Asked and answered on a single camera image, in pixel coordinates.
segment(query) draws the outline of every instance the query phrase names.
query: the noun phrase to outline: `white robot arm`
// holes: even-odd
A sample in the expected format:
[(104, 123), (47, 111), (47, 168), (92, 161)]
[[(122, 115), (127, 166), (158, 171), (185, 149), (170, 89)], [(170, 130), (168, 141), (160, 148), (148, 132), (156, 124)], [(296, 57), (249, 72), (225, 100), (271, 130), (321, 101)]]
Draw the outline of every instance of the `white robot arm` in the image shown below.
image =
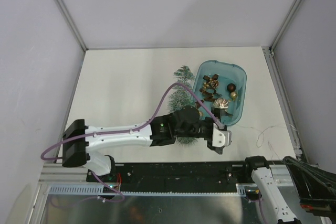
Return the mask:
[(145, 123), (123, 127), (85, 126), (84, 120), (76, 120), (65, 131), (64, 139), (76, 135), (89, 135), (63, 145), (64, 167), (84, 166), (98, 176), (109, 174), (115, 169), (114, 159), (98, 150), (120, 146), (163, 146), (174, 144), (177, 137), (198, 137), (207, 141), (207, 147), (222, 154), (223, 148), (231, 144), (231, 132), (220, 130), (211, 118), (199, 120), (195, 107), (186, 106), (169, 115), (158, 116), (145, 127)]

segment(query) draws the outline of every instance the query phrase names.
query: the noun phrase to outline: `small christmas tree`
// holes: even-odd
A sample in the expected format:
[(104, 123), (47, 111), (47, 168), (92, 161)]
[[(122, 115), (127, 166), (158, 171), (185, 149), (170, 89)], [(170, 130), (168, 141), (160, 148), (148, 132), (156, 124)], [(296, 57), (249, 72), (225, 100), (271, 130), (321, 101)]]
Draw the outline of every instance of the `small christmas tree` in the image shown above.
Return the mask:
[[(177, 82), (182, 83), (188, 88), (192, 89), (190, 81), (195, 80), (195, 77), (188, 66), (182, 66), (174, 73), (174, 76), (177, 77)], [(180, 86), (175, 86), (173, 89), (175, 92), (169, 96), (168, 102), (168, 109), (170, 113), (180, 110), (187, 105), (195, 106), (192, 96), (188, 91)], [(190, 145), (195, 143), (197, 139), (193, 137), (178, 137), (177, 141), (183, 145)]]

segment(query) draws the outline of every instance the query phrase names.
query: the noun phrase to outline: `blue plastic tray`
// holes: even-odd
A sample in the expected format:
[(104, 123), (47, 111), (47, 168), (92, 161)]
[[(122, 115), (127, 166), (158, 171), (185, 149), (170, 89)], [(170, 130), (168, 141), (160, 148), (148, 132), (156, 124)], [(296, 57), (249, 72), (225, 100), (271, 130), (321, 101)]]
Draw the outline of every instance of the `blue plastic tray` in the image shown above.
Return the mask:
[[(217, 87), (217, 93), (222, 95), (222, 98), (226, 100), (232, 100), (230, 98), (229, 92), (226, 90), (226, 86), (230, 83), (236, 85), (236, 91), (238, 93), (238, 98), (233, 102), (229, 103), (229, 108), (227, 112), (232, 114), (233, 116), (222, 116), (220, 119), (222, 123), (226, 125), (234, 125), (236, 124), (243, 113), (243, 105), (245, 98), (245, 89), (246, 89), (246, 72), (240, 66), (234, 64), (227, 64), (223, 62), (219, 62), (216, 60), (209, 60), (201, 64), (198, 69), (198, 73), (195, 79), (195, 84), (193, 91), (195, 94), (202, 100), (204, 96), (199, 91), (202, 87), (202, 84), (205, 82), (203, 76), (212, 77), (214, 74), (218, 74), (218, 82), (219, 86)], [(204, 104), (211, 109), (213, 106), (213, 102), (204, 102)], [(202, 119), (205, 119), (209, 116), (206, 111), (201, 107), (200, 111), (203, 112)]]

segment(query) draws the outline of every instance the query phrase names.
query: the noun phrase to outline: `white wall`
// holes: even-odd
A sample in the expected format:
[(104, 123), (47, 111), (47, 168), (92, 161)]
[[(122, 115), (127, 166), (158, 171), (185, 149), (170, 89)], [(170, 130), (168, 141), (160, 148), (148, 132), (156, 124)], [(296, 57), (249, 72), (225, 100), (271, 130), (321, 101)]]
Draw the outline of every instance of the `white wall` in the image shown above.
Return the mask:
[(87, 46), (269, 46), (293, 0), (64, 0)]
[(305, 0), (275, 52), (308, 157), (334, 173), (335, 45), (336, 0)]
[(54, 0), (0, 3), (0, 223), (23, 223), (83, 52)]

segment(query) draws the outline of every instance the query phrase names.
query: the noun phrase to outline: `purple cable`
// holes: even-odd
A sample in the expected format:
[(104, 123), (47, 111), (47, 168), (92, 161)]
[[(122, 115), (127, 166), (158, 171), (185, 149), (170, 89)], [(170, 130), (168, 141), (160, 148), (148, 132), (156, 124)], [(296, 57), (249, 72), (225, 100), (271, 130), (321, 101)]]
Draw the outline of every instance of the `purple cable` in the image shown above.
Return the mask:
[(263, 218), (262, 220), (264, 221), (265, 224), (268, 224), (267, 221), (266, 221), (264, 212), (263, 212), (263, 210), (262, 210), (262, 206), (261, 206), (261, 193), (260, 193), (260, 192), (258, 193), (258, 197), (259, 197), (260, 214), (261, 214), (261, 217)]
[[(159, 109), (165, 99), (165, 97), (167, 96), (168, 92), (174, 87), (174, 86), (180, 86), (182, 88), (184, 88), (186, 91), (188, 91), (194, 98), (195, 100), (204, 108), (204, 110), (211, 116), (211, 118), (214, 120), (214, 122), (217, 124), (217, 126), (222, 129), (224, 126), (223, 124), (220, 122), (220, 120), (218, 118), (215, 117), (215, 115), (213, 113), (211, 113), (211, 111), (203, 104), (203, 102), (201, 102), (201, 100), (197, 97), (197, 95), (190, 90), (186, 85), (183, 85), (179, 82), (173, 83), (172, 85), (169, 86), (169, 88), (166, 90), (166, 92), (164, 92), (161, 101), (159, 103), (159, 105), (157, 106), (153, 116), (149, 119), (149, 121), (147, 121), (145, 124), (133, 128), (133, 129), (129, 129), (129, 130), (120, 130), (120, 131), (104, 131), (104, 132), (97, 132), (97, 135), (109, 135), (109, 134), (122, 134), (122, 133), (129, 133), (130, 131), (139, 131), (143, 128), (145, 128), (147, 125), (149, 125), (154, 118), (156, 117), (157, 113), (159, 112)], [(89, 134), (83, 134), (83, 135), (79, 135), (79, 136), (74, 136), (74, 137), (70, 137), (66, 140), (63, 140), (61, 142), (58, 142), (57, 144), (52, 145), (51, 147), (47, 148), (46, 150), (44, 150), (41, 154), (41, 159), (45, 160), (45, 161), (54, 161), (57, 159), (62, 159), (62, 157), (45, 157), (45, 155), (50, 152), (52, 149), (57, 148), (63, 144), (69, 143), (71, 141), (77, 140), (79, 138), (83, 138), (83, 137), (90, 137), (93, 136), (95, 133), (89, 133)]]

